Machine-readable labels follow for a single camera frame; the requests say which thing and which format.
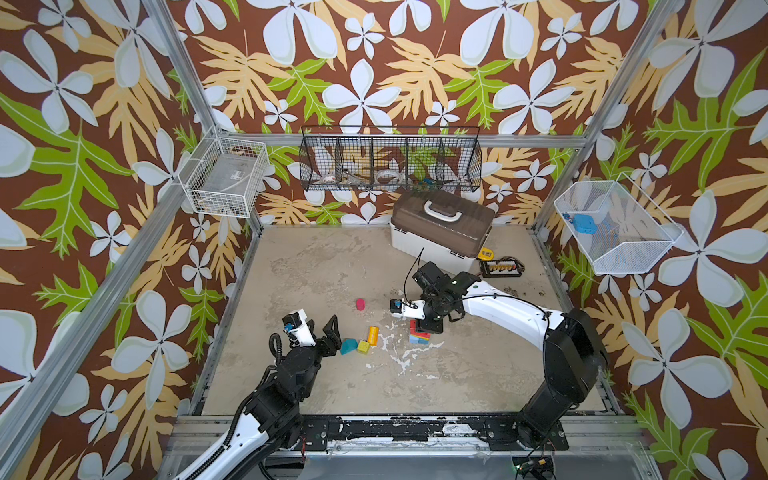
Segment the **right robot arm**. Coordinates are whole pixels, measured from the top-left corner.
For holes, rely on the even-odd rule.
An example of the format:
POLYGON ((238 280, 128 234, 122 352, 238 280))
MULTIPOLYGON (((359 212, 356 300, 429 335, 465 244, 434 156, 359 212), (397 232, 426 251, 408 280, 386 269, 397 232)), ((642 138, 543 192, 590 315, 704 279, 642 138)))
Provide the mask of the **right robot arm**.
POLYGON ((441 334, 444 322, 470 314, 504 328, 537 347, 543 380, 517 413, 513 436, 521 445, 543 447, 560 419, 589 395, 608 365, 606 348, 593 319, 583 310, 547 309, 505 293, 462 271, 451 277, 428 262, 412 275, 421 289, 416 301, 390 302, 394 315, 414 320, 417 329, 441 334))

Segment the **red rectangular block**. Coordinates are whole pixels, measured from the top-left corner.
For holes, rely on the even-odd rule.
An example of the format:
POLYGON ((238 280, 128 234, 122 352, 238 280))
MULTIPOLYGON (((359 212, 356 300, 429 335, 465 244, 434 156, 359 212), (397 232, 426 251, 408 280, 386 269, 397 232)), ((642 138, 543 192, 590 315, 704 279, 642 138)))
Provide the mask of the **red rectangular block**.
POLYGON ((410 332, 412 334, 426 334, 426 331, 418 326, 418 322, 416 320, 410 321, 410 332))

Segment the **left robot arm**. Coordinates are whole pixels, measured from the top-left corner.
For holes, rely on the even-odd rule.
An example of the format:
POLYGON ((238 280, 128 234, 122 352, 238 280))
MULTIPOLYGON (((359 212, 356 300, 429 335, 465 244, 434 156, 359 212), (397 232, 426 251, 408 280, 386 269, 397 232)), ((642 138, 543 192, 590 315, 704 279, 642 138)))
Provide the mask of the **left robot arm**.
POLYGON ((178 479, 242 479, 268 456, 300 437, 300 404, 314 387, 322 360, 343 343, 338 317, 320 333, 299 309, 282 319, 283 332, 273 333, 268 347, 273 362, 238 405, 226 432, 182 472, 178 479))

